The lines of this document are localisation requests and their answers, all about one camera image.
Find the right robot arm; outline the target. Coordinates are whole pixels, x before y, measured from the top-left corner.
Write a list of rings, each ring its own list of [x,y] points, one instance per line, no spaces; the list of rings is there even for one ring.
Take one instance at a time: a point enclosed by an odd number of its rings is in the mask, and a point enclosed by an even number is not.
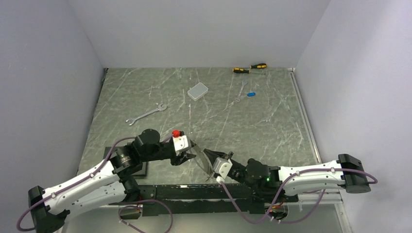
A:
[[[336,160],[323,164],[291,167],[269,166],[253,158],[244,166],[232,159],[232,152],[205,149],[204,153],[213,164],[218,183],[229,177],[273,201],[322,189],[344,189],[350,194],[371,190],[361,160],[349,154],[339,154]]]

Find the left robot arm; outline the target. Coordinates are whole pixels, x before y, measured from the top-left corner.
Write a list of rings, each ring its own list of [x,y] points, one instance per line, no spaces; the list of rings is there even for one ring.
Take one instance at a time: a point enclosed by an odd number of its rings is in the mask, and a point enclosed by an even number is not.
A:
[[[146,129],[124,146],[112,146],[103,160],[61,184],[29,190],[29,213],[37,233],[54,233],[72,218],[112,203],[135,203],[140,189],[133,174],[151,161],[169,160],[179,166],[195,157],[188,153],[193,142],[183,131],[174,131],[164,141]]]

